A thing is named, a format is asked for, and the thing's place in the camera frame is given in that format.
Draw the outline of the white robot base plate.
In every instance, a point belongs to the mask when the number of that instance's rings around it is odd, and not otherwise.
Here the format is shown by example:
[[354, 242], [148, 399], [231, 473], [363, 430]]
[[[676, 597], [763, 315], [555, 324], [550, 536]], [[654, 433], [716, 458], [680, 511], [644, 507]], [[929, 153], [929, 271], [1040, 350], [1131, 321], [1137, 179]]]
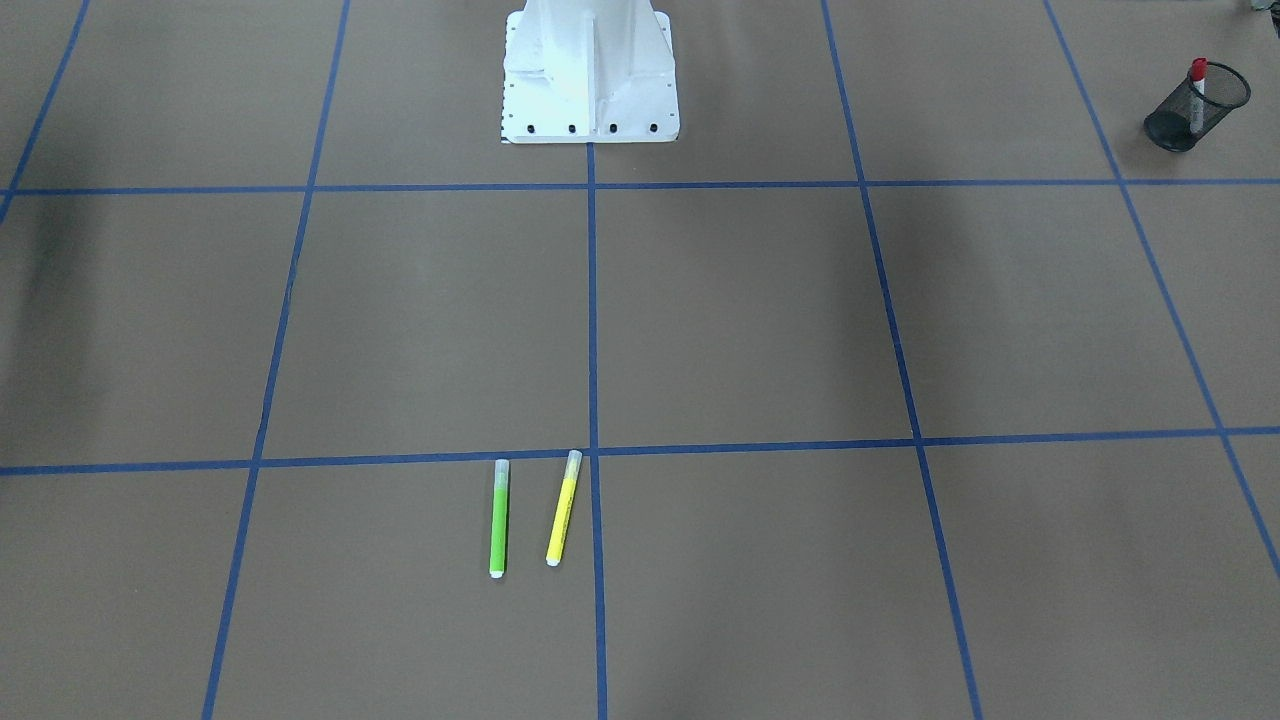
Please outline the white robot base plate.
[[649, 1], [527, 1], [506, 17], [500, 141], [669, 143], [671, 18]]

